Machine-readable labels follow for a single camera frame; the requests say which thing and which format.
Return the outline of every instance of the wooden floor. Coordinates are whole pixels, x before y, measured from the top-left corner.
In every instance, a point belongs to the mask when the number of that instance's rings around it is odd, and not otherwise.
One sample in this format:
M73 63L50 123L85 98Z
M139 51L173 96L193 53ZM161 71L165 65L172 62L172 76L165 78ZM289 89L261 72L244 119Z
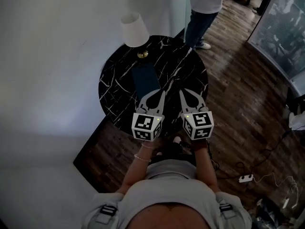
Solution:
M257 1L252 1L251 5L257 6L254 3ZM291 179L279 188L272 176L258 184L240 184L237 178L224 179L243 174L242 169L235 167L237 162L243 162L245 172L249 174L251 167L269 154L260 151L273 149L288 130L282 118L288 83L276 69L266 66L255 52L245 47L259 20L251 5L245 7L224 0L223 9L205 35L212 49L198 51L209 75L206 103L215 122L210 138L211 152L220 164L220 170L216 172L220 189L238 195L247 210L251 212L262 196L268 196L282 206L287 195L290 196L288 209L282 212L287 216L298 216L305 205L302 192L305 152L299 144L299 134L290 133L267 161L253 171L257 181L274 172L278 184L287 176L293 176L300 197L296 208L291 209L296 192L287 194ZM171 138L160 142L165 145ZM74 164L99 192L114 192L120 186L133 154L139 149L139 143L106 121L92 135Z

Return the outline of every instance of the table lamp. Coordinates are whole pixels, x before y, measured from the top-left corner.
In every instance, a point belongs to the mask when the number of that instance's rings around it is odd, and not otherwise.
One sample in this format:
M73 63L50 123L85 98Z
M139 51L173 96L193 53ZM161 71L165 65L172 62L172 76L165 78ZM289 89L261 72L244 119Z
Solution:
M121 26L123 30L123 37L125 44L129 47L136 48L141 47L147 43L149 39L149 33L142 20L142 17L137 12L130 12L121 18ZM143 49L139 49L138 57L146 58L148 52Z

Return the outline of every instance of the power strip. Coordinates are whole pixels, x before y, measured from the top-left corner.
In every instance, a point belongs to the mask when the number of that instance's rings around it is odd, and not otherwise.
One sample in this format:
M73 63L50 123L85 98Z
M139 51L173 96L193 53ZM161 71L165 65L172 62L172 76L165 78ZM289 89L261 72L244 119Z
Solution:
M253 180L253 175L246 175L246 176L242 176L239 177L239 183L243 183L243 182L249 182Z

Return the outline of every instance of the bracelet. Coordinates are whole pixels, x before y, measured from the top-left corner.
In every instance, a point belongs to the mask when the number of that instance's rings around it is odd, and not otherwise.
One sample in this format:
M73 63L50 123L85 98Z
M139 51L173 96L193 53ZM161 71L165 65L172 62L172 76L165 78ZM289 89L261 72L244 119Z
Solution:
M146 146L146 145L144 145L144 144L142 144L142 146L145 147L145 148L149 148L149 149L154 150L154 147L148 147L148 146Z
M140 158L140 157L138 156L138 154L135 154L134 157L137 158L137 159L139 159L139 160L141 160L141 161L145 161L145 162L148 162L148 163L150 163L150 162L152 161L151 159L149 159L149 160L148 160L148 159L142 159L142 158Z

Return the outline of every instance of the round table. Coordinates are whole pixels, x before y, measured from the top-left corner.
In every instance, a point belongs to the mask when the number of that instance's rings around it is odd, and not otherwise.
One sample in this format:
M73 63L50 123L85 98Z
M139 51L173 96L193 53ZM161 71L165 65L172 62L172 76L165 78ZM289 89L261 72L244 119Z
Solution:
M168 136L183 127L179 90L188 88L206 99L207 72L198 54L181 39L151 36L143 48L149 53L144 59L137 57L139 48L126 45L108 59L99 82L101 106L116 127L132 135L132 117L139 100L131 68L152 62L160 87L166 91L160 137Z

